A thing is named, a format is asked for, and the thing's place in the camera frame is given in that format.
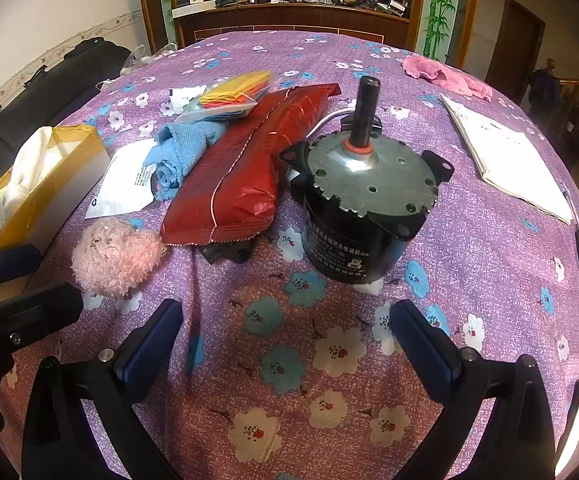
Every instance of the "pink plush toy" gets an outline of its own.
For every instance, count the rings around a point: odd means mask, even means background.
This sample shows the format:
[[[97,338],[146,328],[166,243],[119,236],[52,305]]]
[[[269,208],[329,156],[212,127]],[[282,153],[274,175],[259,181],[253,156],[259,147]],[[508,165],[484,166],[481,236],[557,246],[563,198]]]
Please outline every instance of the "pink plush toy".
[[[72,254],[76,280],[90,294],[120,298],[142,282],[165,254],[159,235],[114,217],[85,229]]]

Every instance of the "black bag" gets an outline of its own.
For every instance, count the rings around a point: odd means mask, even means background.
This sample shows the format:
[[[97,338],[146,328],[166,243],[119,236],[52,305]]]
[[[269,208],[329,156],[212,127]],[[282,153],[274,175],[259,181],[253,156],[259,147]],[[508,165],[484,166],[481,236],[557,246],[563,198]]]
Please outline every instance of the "black bag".
[[[48,72],[42,68],[0,110],[0,177],[41,126],[56,126],[99,93],[96,85],[120,75],[130,51],[103,38],[79,43]]]

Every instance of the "floral tablecloth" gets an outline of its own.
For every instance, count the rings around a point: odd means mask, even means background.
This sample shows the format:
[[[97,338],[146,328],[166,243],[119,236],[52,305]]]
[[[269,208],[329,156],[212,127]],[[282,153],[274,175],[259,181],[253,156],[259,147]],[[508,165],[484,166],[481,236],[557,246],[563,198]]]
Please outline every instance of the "floral tablecloth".
[[[41,358],[89,359],[117,347],[165,298],[182,301],[185,322],[167,373],[135,407],[186,479],[387,480],[402,467],[441,411],[388,328],[389,306],[410,298],[458,346],[486,358],[533,355],[543,374],[558,438],[579,378],[579,267],[573,227],[484,183],[461,142],[440,89],[406,76],[413,54],[346,36],[289,31],[233,32],[157,60],[103,91],[64,124],[98,127],[113,153],[174,119],[169,89],[253,70],[278,74],[276,88],[338,82],[354,99],[365,74],[382,81],[385,133],[415,151],[433,150],[456,172],[441,186],[420,234],[388,275],[369,286],[330,281],[303,253],[303,212],[289,193],[249,261],[210,266],[190,248],[165,263],[128,300],[85,297],[80,321],[15,354],[3,380],[0,441],[18,463],[29,392]],[[579,193],[545,137],[505,96],[457,102],[527,133],[558,182]],[[71,251],[93,191],[44,257],[29,287],[74,283]],[[125,215],[159,230],[168,203]],[[491,402],[458,458],[464,469]],[[109,464],[123,472],[91,404],[93,431]]]

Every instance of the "rolled blue towel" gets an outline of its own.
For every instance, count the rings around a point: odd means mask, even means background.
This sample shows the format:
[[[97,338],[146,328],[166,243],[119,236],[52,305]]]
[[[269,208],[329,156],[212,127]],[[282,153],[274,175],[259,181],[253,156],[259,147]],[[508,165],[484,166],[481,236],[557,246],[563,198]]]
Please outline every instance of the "rolled blue towel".
[[[163,126],[154,137],[156,146],[143,162],[143,166],[156,165],[159,184],[156,200],[174,198],[183,178],[226,130],[227,122],[199,121]]]

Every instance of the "red package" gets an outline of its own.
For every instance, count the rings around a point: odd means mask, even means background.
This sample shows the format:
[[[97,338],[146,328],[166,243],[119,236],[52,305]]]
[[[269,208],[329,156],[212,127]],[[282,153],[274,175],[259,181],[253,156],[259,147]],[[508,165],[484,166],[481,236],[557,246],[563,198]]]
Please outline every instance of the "red package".
[[[278,154],[314,127],[337,83],[266,95],[205,153],[182,181],[160,228],[168,245],[248,240],[276,214]]]

